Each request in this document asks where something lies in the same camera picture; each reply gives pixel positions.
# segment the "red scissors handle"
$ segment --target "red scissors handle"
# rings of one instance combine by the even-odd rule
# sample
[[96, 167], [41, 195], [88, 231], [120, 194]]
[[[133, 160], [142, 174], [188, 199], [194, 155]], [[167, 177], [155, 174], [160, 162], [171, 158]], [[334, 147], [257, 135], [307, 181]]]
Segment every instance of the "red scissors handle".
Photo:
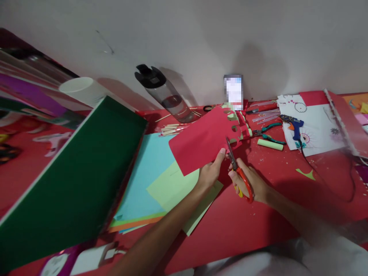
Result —
[[244, 184], [246, 186], [246, 189], [248, 190], [248, 194], [249, 194], [249, 197], [245, 197], [246, 200], [249, 202], [249, 203], [252, 203], [253, 202], [253, 192], [252, 192], [252, 189], [249, 185], [249, 182], [248, 182], [248, 179], [247, 177], [245, 176], [243, 170], [241, 168], [237, 168], [237, 173], [238, 175], [240, 175], [240, 177], [243, 179], [244, 181]]

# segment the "green pliers handle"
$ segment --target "green pliers handle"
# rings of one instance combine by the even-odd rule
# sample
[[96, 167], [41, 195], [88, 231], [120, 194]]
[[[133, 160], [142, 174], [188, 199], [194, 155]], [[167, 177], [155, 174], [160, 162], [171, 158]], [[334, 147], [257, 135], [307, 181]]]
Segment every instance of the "green pliers handle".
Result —
[[261, 129], [261, 132], [265, 132], [267, 130], [269, 130], [270, 128], [273, 128], [273, 127], [277, 127], [279, 125], [282, 125], [282, 123], [274, 123], [274, 124], [270, 124], [269, 126], [266, 126], [264, 128]]
[[265, 139], [265, 140], [268, 140], [268, 141], [271, 141], [271, 142], [274, 142], [274, 143], [278, 143], [278, 144], [281, 144], [281, 145], [286, 145], [286, 142], [282, 142], [282, 141], [277, 141], [275, 139], [272, 139], [270, 136], [266, 135], [266, 134], [262, 134], [262, 138]]

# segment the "smartphone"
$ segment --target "smartphone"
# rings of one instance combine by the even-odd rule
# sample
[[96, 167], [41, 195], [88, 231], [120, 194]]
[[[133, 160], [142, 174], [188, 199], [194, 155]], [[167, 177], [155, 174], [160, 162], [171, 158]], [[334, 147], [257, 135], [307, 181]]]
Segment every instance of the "smartphone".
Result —
[[243, 75], [224, 75], [224, 92], [228, 103], [234, 110], [244, 110], [243, 107]]

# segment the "blue glue gun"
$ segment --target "blue glue gun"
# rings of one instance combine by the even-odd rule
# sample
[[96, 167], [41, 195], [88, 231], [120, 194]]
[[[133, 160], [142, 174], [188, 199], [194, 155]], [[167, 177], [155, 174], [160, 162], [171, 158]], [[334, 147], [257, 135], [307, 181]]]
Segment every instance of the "blue glue gun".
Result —
[[283, 122], [289, 123], [290, 125], [293, 126], [293, 128], [294, 128], [293, 140], [299, 141], [300, 140], [300, 130], [299, 130], [299, 128], [301, 128], [304, 125], [304, 121], [298, 120], [297, 118], [287, 116], [287, 115], [283, 115], [283, 114], [279, 115], [279, 117]]

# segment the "clear plastic bottle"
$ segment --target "clear plastic bottle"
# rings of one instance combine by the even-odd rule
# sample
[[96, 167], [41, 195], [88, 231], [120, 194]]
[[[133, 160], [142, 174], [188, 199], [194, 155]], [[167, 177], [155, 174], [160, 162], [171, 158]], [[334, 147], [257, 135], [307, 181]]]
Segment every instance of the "clear plastic bottle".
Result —
[[175, 119], [180, 123], [190, 123], [195, 120], [194, 114], [185, 101], [159, 69], [153, 66], [150, 69], [145, 64], [138, 65], [137, 69], [139, 72], [134, 73], [136, 79]]

